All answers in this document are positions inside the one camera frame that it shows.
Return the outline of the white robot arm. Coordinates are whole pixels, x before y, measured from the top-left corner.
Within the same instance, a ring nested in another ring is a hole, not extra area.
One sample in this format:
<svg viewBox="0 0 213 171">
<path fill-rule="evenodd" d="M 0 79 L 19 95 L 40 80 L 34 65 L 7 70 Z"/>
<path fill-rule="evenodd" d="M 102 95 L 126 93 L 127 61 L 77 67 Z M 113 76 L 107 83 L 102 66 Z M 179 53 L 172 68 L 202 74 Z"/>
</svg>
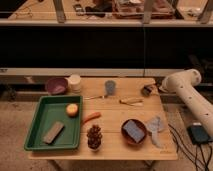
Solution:
<svg viewBox="0 0 213 171">
<path fill-rule="evenodd" d="M 213 138 L 213 104 L 195 89 L 201 80 L 198 70 L 188 69 L 166 76 L 160 88 L 164 92 L 175 93 L 199 120 L 208 135 Z"/>
</svg>

